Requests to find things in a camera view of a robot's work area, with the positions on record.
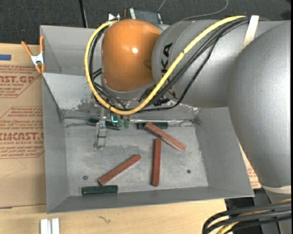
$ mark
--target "metal bracket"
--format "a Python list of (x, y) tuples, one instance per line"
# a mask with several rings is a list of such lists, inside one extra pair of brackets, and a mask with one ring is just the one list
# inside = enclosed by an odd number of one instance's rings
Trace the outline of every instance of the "metal bracket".
[(60, 234), (60, 219), (41, 219), (40, 234)]

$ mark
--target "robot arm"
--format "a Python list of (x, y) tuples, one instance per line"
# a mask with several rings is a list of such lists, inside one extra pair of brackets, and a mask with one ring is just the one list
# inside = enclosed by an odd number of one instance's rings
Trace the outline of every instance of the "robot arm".
[[(248, 20), (235, 18), (203, 35), (185, 53), (216, 20), (184, 20), (162, 33), (154, 25), (137, 29), (130, 21), (122, 23), (126, 30), (113, 31), (121, 25), (117, 22), (105, 33), (102, 84), (125, 100), (142, 98), (155, 84), (159, 88), (131, 110), (99, 101), (121, 115), (135, 114), (163, 96), (199, 108), (228, 106), (239, 142), (271, 202), (291, 198), (291, 22), (260, 20), (254, 41), (243, 49)], [(115, 41), (120, 34), (122, 40)], [(88, 56), (85, 64), (87, 73)], [(280, 229), (291, 233), (291, 222), (282, 223)]]

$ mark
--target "dark green block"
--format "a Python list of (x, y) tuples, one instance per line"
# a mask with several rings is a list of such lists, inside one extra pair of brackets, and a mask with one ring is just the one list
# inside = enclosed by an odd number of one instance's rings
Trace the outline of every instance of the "dark green block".
[[(152, 122), (152, 123), (160, 129), (167, 129), (168, 128), (167, 122)], [(145, 125), (146, 125), (146, 122), (137, 123), (137, 129), (144, 129)]]
[(107, 193), (117, 193), (117, 192), (118, 192), (117, 185), (82, 187), (83, 195), (107, 194)]

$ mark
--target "metal clamp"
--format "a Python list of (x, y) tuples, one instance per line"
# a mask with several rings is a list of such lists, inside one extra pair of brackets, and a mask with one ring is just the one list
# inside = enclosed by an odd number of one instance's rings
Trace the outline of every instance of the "metal clamp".
[(39, 72), (39, 74), (43, 73), (45, 70), (45, 63), (44, 63), (44, 37), (40, 36), (40, 54), (37, 56), (34, 56), (30, 49), (28, 48), (27, 44), (22, 41), (22, 46), (24, 47), (26, 53), (30, 56), (33, 63), (35, 64), (36, 70)]

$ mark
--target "white strap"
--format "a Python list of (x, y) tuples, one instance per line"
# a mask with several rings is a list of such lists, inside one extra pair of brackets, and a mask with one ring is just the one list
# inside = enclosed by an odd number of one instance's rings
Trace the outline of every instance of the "white strap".
[(291, 194), (291, 185), (289, 186), (283, 186), (283, 187), (269, 187), (269, 186), (265, 186), (262, 183), (260, 183), (262, 188), (264, 188), (267, 191), (270, 191), (272, 193), (280, 193), (280, 194)]
[(246, 34), (245, 34), (242, 49), (244, 49), (246, 46), (249, 45), (250, 42), (252, 42), (254, 40), (258, 21), (259, 21), (259, 16), (251, 16), (251, 20), (249, 22), (249, 27), (248, 27)]

